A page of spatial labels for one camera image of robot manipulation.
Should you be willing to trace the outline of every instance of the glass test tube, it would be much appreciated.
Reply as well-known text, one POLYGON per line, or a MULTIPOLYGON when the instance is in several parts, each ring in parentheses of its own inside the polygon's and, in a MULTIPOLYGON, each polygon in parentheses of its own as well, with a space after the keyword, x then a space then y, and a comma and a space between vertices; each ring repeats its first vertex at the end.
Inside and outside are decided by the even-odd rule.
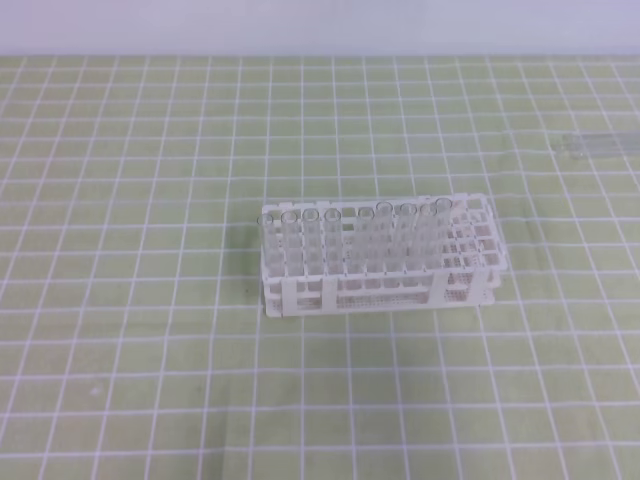
POLYGON ((409 248, 409 269, 416 270, 426 266, 432 268, 433 239, 436 231, 436 205, 426 203, 420 207, 416 227, 409 248))
POLYGON ((373 233, 375 212, 371 207, 358 210, 354 229, 351 255, 349 256, 349 273, 362 273, 367 262, 367 249, 373 233))
POLYGON ((442 264, 442 249, 449 235, 449 220, 451 219, 451 209, 453 202, 449 198, 439 198, 435 203, 436 208, 436 228, 433 239, 433 261, 435 266, 442 264))
POLYGON ((280 219, 282 221, 282 238, 284 254, 287 260, 287 273, 292 277, 304 275, 302 238, 300 236, 298 214, 293 210, 289 210, 284 212, 280 219))
POLYGON ((396 219, 395 230, 393 232, 393 245, 389 257, 393 268, 402 269, 406 260, 408 248, 411 245, 413 235, 413 222, 418 211, 413 203, 404 203, 400 207, 398 218, 396 219))
POLYGON ((302 212, 304 229, 304 255, 309 275, 321 275, 324 271, 322 263, 322 239, 320 232, 320 212, 315 208, 307 208, 302 212))
POLYGON ((257 221, 267 274, 270 277, 281 277, 284 275, 284 259, 278 247, 278 235, 273 217, 263 213, 257 221))
MULTIPOLYGON (((389 202, 379 202, 376 205, 371 241, 367 247, 367 272, 380 273, 384 270, 384 259, 390 245, 389 231, 392 221, 393 205, 389 202)), ((381 285, 380 279, 369 278, 365 280, 367 288, 380 288, 381 285)))
POLYGON ((342 214, 335 208, 324 212, 324 246, 327 270, 330 274, 342 273, 342 214))

